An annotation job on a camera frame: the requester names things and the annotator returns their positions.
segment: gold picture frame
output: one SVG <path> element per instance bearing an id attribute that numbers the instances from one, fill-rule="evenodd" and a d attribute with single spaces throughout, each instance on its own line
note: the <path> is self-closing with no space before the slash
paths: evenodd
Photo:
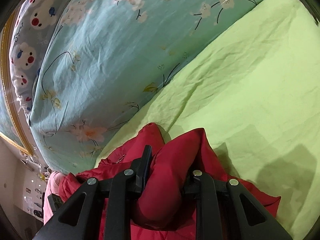
<path id="1" fill-rule="evenodd" d="M 33 156 L 33 150 L 30 145 L 30 143 L 27 140 L 27 137 L 21 127 L 20 120 L 18 117 L 17 110 L 14 105 L 14 101 L 16 100 L 16 96 L 13 95 L 12 89 L 11 89 L 11 78 L 10 78 L 10 65 L 9 65 L 9 48 L 10 48 L 10 41 L 12 38 L 14 23 L 16 19 L 16 14 L 18 10 L 15 10 L 9 17 L 8 21 L 6 22 L 2 38 L 1 38 L 1 48 L 0 48 L 0 68 L 1 68 L 1 81 L 2 81 L 2 87 L 4 92 L 4 99 L 6 108 L 8 111 L 8 115 L 11 119 L 11 123 L 13 127 L 17 131 L 17 137 L 21 141 L 21 145 L 19 145 L 17 142 L 10 139 L 8 136 L 3 134 L 0 131 L 0 136 L 5 139 L 7 142 L 9 142 L 11 145 L 15 146 L 22 152 Z"/>

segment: pink fabric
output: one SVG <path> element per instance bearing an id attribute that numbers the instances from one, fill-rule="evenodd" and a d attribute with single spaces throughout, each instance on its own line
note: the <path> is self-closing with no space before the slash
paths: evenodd
<path id="1" fill-rule="evenodd" d="M 61 172 L 54 171 L 51 173 L 47 188 L 45 189 L 45 194 L 44 194 L 44 205 L 43 205 L 43 223 L 46 224 L 46 222 L 49 221 L 49 219 L 53 216 L 48 196 L 51 194 L 59 195 L 59 184 L 61 180 L 63 179 L 65 175 Z"/>

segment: red cloth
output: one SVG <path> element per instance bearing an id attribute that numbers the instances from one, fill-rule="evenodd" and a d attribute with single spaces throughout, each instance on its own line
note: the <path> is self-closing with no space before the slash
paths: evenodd
<path id="1" fill-rule="evenodd" d="M 145 145 L 151 145 L 154 158 L 150 177 L 144 192 L 132 208 L 131 238 L 152 240 L 194 240 L 196 232 L 195 203 L 182 200 L 182 189 L 187 172 L 205 171 L 214 179 L 227 181 L 234 178 L 224 171 L 211 149 L 203 128 L 187 132 L 164 144 L 156 124 L 146 125 L 138 135 L 101 160 L 98 168 L 76 176 L 69 174 L 59 186 L 59 194 L 66 201 L 90 177 L 109 179 L 128 169 L 131 161 L 140 158 Z M 238 179 L 275 217 L 280 197 L 259 191 L 252 183 Z M 99 240 L 103 240 L 106 207 L 102 214 Z"/>

